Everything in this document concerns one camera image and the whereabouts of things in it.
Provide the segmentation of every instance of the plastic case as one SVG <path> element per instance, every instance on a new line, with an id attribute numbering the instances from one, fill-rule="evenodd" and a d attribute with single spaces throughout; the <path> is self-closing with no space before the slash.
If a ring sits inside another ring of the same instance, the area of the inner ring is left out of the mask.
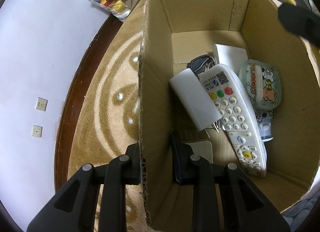
<path id="1" fill-rule="evenodd" d="M 249 59 L 240 68 L 238 77 L 255 110 L 270 111 L 280 104 L 282 84 L 273 66 Z"/>

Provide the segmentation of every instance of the snack package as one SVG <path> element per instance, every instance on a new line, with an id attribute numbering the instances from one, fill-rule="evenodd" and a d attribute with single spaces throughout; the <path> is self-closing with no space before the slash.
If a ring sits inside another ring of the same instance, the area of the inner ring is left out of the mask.
<path id="1" fill-rule="evenodd" d="M 238 77 L 255 110 L 269 111 L 280 104 L 282 84 L 273 66 L 250 59 L 240 68 Z"/>
<path id="2" fill-rule="evenodd" d="M 127 4 L 123 0 L 89 0 L 93 4 L 110 11 L 120 21 L 124 22 L 131 12 Z"/>

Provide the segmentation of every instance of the wall socket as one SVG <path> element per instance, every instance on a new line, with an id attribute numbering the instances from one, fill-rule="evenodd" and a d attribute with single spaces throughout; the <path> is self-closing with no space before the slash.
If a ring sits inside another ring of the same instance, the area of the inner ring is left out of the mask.
<path id="1" fill-rule="evenodd" d="M 42 127 L 33 125 L 33 127 L 32 127 L 32 136 L 41 137 L 42 136 Z"/>
<path id="2" fill-rule="evenodd" d="M 47 103 L 48 103 L 48 100 L 43 99 L 43 98 L 38 98 L 36 110 L 45 111 L 47 108 Z"/>

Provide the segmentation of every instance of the remote control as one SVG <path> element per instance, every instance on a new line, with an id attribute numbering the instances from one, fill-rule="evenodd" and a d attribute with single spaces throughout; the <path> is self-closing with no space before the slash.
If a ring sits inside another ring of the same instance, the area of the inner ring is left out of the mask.
<path id="1" fill-rule="evenodd" d="M 222 123 L 246 173 L 265 177 L 267 154 L 249 96 L 238 76 L 224 64 L 198 74 L 222 115 Z"/>

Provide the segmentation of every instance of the beige patterned rug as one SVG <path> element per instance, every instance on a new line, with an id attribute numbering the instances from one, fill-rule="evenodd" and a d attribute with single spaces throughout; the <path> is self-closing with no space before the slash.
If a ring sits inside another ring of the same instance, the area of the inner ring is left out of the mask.
<path id="1" fill-rule="evenodd" d="M 92 79 L 73 139 L 68 178 L 85 163 L 109 163 L 138 141 L 138 56 L 145 3 L 141 0 L 122 25 Z M 126 187 L 126 209 L 128 231 L 154 231 L 146 225 L 140 186 Z"/>

